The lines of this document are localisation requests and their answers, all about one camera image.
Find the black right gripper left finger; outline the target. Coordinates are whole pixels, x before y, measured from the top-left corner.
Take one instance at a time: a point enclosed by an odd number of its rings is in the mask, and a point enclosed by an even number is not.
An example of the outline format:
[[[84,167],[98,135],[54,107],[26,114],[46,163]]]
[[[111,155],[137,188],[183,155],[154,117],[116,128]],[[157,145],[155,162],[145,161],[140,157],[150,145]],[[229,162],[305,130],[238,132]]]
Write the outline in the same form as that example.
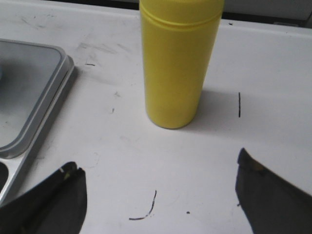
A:
[[[87,212],[86,173],[67,162],[0,208],[2,234],[78,234]]]

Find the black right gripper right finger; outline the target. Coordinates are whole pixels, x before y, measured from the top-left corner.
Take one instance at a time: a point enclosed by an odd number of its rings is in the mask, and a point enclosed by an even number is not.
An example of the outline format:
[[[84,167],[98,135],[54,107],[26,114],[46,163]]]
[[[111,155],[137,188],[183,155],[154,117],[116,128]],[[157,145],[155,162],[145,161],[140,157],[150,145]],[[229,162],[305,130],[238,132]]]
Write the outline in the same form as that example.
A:
[[[239,152],[235,191],[254,234],[310,234],[312,197]]]

